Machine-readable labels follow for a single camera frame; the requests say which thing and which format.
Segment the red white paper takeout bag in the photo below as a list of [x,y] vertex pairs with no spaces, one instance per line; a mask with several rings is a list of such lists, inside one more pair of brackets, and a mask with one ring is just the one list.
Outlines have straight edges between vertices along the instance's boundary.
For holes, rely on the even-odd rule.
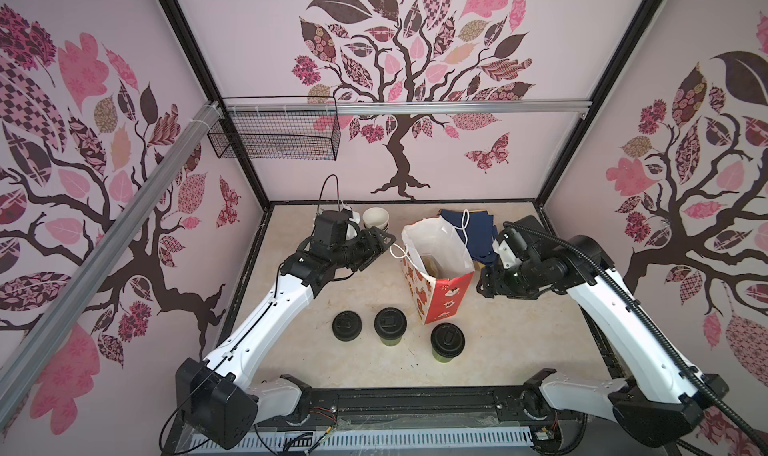
[[438,214],[404,226],[400,241],[389,249],[425,325],[455,316],[474,277],[464,230]]

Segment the brown pulp cup carrier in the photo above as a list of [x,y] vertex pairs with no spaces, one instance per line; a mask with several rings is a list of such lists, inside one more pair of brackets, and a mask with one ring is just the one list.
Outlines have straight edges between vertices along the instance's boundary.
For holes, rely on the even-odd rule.
[[432,255],[424,255],[421,257],[421,261],[424,265],[426,273],[435,278],[435,279],[443,279],[444,278],[444,270],[439,263],[439,261]]

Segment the black plastic cup lid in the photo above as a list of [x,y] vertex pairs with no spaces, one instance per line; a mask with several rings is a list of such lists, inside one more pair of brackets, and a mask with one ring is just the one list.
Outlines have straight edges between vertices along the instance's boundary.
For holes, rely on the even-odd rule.
[[374,330],[379,338],[402,337],[407,330],[406,315],[395,307],[384,308],[374,318]]
[[433,328],[430,344],[433,353],[457,357],[465,349],[466,338],[463,331],[455,324],[441,323]]

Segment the green paper coffee cup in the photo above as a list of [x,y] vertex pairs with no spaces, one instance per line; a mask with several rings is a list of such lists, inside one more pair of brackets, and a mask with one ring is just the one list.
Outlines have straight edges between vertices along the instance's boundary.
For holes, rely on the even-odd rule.
[[454,356],[445,356],[437,352],[433,353],[433,357],[436,361],[443,364],[449,363],[455,359]]
[[395,338],[384,338],[380,337],[380,341],[382,344],[388,347],[393,347],[398,345],[402,340],[402,337],[395,337]]

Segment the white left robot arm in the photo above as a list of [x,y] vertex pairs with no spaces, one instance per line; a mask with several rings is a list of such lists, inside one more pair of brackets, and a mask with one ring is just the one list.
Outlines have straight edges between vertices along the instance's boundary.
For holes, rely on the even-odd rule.
[[167,421],[181,420],[231,449],[256,423],[292,413],[302,396],[297,383],[279,378],[248,390],[261,362],[322,289],[339,281],[338,270],[365,270],[396,240],[380,228],[362,227],[350,209],[318,213],[312,233],[278,266],[256,309],[202,360],[188,358],[179,366],[177,407]]

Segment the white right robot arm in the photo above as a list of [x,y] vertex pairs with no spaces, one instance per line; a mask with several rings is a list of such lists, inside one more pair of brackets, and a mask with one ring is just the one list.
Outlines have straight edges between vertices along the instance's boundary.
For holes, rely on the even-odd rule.
[[545,368],[525,384],[530,415],[544,418],[557,410],[592,415],[656,448],[691,433],[727,394],[721,376],[702,372],[671,344],[594,239],[562,240],[528,216],[504,223],[493,250],[498,258],[481,272],[481,295],[535,300],[551,291],[570,297],[629,371],[626,377],[597,380]]

